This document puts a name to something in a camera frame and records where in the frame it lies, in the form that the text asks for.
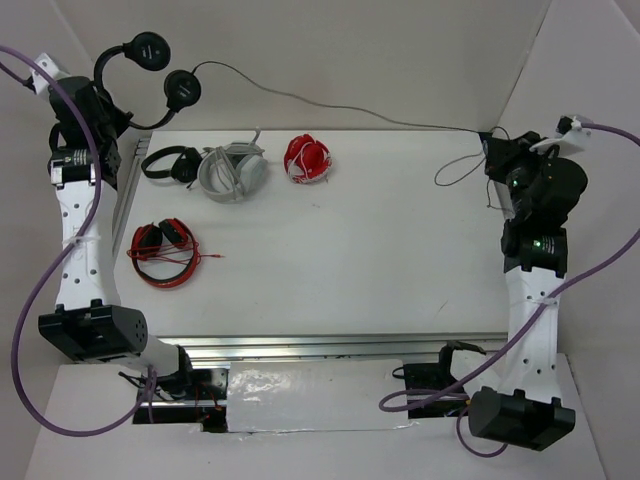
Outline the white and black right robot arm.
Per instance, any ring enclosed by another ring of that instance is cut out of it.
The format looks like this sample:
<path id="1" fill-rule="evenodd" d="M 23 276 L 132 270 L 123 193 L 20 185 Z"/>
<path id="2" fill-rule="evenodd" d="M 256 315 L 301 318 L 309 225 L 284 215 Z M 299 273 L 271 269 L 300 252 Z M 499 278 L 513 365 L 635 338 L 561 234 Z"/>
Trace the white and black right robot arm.
<path id="1" fill-rule="evenodd" d="M 511 213 L 501 251 L 509 298 L 507 352 L 500 372 L 470 379 L 468 364 L 450 357 L 435 368 L 438 385 L 469 397 L 468 425 L 478 438 L 543 451 L 573 431 L 556 373 L 559 296 L 568 269 L 564 227 L 588 178 L 561 157 L 558 142 L 529 131 L 483 141 L 484 172 L 506 187 Z"/>

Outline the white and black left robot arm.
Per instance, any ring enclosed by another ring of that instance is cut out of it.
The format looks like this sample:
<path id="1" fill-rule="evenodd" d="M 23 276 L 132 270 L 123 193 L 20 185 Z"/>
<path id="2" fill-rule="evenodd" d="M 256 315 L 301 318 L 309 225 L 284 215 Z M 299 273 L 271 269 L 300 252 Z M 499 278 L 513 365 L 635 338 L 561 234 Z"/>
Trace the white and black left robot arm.
<path id="1" fill-rule="evenodd" d="M 114 278 L 113 217 L 126 116 L 83 76 L 49 90 L 57 122 L 48 170 L 62 216 L 64 258 L 53 312 L 38 320 L 42 337 L 81 363 L 114 363 L 145 371 L 174 399 L 189 396 L 196 373 L 186 351 L 148 331 L 142 312 L 124 307 Z"/>

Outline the black Panasonic wired headphones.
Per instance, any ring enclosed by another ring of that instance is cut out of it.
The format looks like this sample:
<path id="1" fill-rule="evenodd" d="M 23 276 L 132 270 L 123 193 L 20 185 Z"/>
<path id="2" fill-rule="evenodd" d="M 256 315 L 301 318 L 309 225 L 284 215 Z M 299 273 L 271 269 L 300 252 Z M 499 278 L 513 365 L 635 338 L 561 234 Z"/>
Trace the black Panasonic wired headphones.
<path id="1" fill-rule="evenodd" d="M 161 35 L 146 31 L 137 34 L 129 42 L 113 46 L 103 51 L 94 64 L 93 82 L 99 95 L 111 101 L 114 105 L 113 97 L 108 92 L 104 83 L 104 70 L 107 64 L 117 56 L 127 58 L 144 70 L 161 71 L 170 63 L 171 49 Z M 133 121 L 132 116 L 129 121 L 129 128 L 138 131 L 153 131 L 159 129 L 168 125 L 182 110 L 195 105 L 202 95 L 202 86 L 196 76 L 196 72 L 198 68 L 203 65 L 203 63 L 199 63 L 190 70 L 178 69 L 170 72 L 165 77 L 163 86 L 166 98 L 165 114 L 161 119 L 151 125 L 138 124 Z M 197 149 L 202 154 L 202 157 L 204 156 L 204 149 L 205 148 L 201 150 Z M 195 183 L 197 183 L 197 180 L 185 186 L 190 188 Z"/>

